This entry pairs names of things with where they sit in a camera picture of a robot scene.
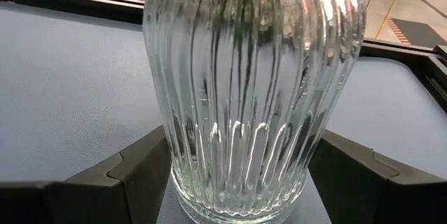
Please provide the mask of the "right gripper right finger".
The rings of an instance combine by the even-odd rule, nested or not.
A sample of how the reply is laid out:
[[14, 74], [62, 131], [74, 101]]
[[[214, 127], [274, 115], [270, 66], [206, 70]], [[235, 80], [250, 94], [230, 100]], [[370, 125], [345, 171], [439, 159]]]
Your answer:
[[309, 171], [332, 223], [446, 224], [446, 180], [324, 131]]

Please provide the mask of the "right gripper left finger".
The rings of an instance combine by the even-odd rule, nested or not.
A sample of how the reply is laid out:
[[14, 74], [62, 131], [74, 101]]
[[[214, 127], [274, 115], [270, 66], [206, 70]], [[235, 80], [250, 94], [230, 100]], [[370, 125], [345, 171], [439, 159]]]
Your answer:
[[64, 181], [1, 183], [1, 222], [155, 223], [170, 169], [159, 126]]

